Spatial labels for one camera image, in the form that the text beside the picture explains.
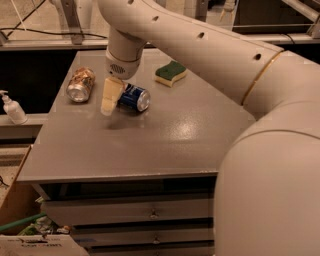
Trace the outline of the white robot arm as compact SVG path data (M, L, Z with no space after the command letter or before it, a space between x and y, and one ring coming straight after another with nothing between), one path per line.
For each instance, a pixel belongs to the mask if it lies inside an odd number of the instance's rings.
M255 118L218 171L215 256L320 256L318 64L170 12L154 0L98 0L107 59L124 80L151 43Z

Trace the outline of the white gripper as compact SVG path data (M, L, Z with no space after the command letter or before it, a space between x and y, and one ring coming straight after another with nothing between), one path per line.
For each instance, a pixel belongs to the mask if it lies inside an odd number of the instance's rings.
M124 92L124 82L122 80L132 78L136 74L139 65L139 60L122 61L115 58L109 51L106 52L106 70L112 76L106 78L104 82L101 102L101 113L103 115L110 116L113 113L118 100Z

